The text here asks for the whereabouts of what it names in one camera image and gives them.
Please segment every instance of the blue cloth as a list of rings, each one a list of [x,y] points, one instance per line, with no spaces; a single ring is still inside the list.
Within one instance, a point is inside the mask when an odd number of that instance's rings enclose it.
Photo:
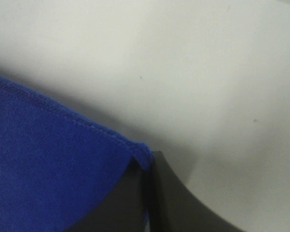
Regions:
[[[0,232],[61,232],[94,209],[131,159],[152,153],[0,77]]]

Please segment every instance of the stitched hem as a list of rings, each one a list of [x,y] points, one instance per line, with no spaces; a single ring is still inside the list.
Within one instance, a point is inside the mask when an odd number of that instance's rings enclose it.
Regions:
[[[30,104],[43,111],[62,117],[73,124],[83,126],[92,132],[100,133],[108,137],[112,142],[131,153],[143,169],[149,170],[150,164],[153,161],[153,154],[145,144],[132,142],[123,135],[90,121],[59,102],[3,77],[0,77],[0,89],[4,90],[4,94],[10,93],[23,101],[30,100]]]

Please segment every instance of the blue fabric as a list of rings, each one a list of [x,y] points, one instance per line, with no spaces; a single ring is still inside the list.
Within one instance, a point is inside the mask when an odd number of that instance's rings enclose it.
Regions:
[[[0,77],[0,232],[61,232],[152,153],[58,102]]]

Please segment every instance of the white wall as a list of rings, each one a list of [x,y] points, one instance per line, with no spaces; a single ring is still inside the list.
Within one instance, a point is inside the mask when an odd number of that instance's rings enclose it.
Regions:
[[[240,228],[290,232],[290,1],[0,0],[0,73],[163,150]]]

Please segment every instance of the black object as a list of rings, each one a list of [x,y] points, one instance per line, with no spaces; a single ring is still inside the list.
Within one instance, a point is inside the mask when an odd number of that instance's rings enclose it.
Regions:
[[[151,189],[151,232],[242,232],[195,198],[174,174],[162,152],[155,152]]]
[[[66,232],[143,232],[145,176],[132,160],[123,177],[104,201]]]
[[[143,232],[146,208],[151,232],[243,232],[195,198],[162,152],[150,173],[131,161],[105,200],[66,232]]]

